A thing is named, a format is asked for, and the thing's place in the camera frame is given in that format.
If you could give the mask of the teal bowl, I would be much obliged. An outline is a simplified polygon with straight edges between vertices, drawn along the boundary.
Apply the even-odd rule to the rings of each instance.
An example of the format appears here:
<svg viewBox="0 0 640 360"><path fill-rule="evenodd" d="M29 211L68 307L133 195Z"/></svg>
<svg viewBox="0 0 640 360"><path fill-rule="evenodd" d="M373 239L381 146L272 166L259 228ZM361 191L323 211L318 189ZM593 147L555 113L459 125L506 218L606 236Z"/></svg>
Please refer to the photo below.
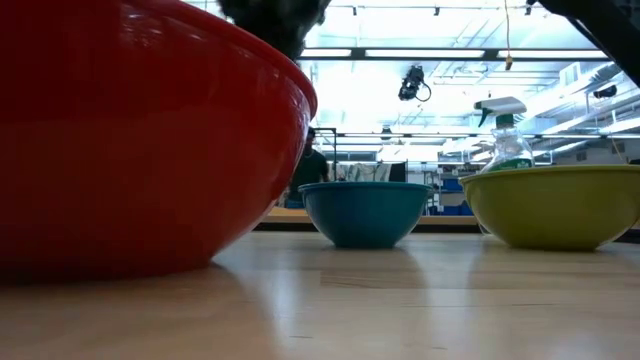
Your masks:
<svg viewBox="0 0 640 360"><path fill-rule="evenodd" d="M433 189L406 182L327 182L299 187L316 229L337 248L390 249L418 224Z"/></svg>

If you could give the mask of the large red bowl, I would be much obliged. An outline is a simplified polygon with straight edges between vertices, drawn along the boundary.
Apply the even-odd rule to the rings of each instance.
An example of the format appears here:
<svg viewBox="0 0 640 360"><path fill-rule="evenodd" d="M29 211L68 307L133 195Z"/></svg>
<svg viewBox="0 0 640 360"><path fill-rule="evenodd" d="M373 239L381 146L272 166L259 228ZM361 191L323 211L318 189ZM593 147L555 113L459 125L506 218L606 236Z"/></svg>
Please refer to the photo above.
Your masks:
<svg viewBox="0 0 640 360"><path fill-rule="evenodd" d="M206 267L316 109L292 60L183 0L0 0L0 287Z"/></svg>

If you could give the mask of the yellow-green bowl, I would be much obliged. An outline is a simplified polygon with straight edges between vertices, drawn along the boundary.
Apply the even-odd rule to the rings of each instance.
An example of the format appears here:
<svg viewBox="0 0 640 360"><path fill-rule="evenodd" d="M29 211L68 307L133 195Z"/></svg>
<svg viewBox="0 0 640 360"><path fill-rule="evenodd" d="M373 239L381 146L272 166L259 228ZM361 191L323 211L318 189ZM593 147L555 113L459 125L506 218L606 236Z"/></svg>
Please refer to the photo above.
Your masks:
<svg viewBox="0 0 640 360"><path fill-rule="evenodd" d="M459 180L480 225L523 249L592 251L640 221L640 166L563 165Z"/></svg>

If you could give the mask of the person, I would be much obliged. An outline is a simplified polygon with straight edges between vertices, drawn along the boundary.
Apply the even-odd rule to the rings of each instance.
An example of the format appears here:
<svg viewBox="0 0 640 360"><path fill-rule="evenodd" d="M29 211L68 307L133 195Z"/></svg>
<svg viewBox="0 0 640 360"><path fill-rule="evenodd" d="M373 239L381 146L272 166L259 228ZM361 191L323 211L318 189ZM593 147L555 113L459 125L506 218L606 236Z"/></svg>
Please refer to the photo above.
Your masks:
<svg viewBox="0 0 640 360"><path fill-rule="evenodd" d="M298 191L300 186L329 181L329 167L326 157L313 148L315 136L315 129L310 127L303 153L289 184L285 199L286 208L299 209L304 207L302 196Z"/></svg>

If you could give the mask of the leaf-patterned curtain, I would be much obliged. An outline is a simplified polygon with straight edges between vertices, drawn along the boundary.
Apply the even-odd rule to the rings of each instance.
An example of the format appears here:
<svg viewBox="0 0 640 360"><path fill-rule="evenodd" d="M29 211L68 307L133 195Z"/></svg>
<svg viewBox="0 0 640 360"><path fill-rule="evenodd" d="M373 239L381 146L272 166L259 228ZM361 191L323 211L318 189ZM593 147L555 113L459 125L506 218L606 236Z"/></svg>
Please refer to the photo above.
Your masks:
<svg viewBox="0 0 640 360"><path fill-rule="evenodd" d="M348 182L388 182L391 167L385 163L356 163L348 167L344 179Z"/></svg>

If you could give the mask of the long wooden background table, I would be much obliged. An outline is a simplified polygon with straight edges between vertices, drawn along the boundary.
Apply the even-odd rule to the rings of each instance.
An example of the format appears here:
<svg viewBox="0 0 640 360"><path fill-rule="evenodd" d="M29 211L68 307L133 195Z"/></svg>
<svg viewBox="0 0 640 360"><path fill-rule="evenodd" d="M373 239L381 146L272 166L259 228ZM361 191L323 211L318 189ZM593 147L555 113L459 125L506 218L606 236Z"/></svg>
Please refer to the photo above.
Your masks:
<svg viewBox="0 0 640 360"><path fill-rule="evenodd" d="M315 231L302 209L273 208L255 227L257 231ZM473 216L422 216L413 229L418 233L480 233Z"/></svg>

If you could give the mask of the simple green spray bottle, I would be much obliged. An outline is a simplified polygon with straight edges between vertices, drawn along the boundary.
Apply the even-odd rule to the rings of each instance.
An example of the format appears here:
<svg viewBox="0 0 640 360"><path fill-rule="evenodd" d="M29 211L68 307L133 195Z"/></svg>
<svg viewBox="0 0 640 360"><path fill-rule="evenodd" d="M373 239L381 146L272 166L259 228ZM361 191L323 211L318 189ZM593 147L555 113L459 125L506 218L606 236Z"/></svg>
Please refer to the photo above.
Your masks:
<svg viewBox="0 0 640 360"><path fill-rule="evenodd" d="M494 138L493 157L481 173L535 166L532 149L515 124L514 116L527 111L522 101L512 96L486 99L476 102L474 109L481 111L479 127L489 117L495 120L495 128L491 131Z"/></svg>

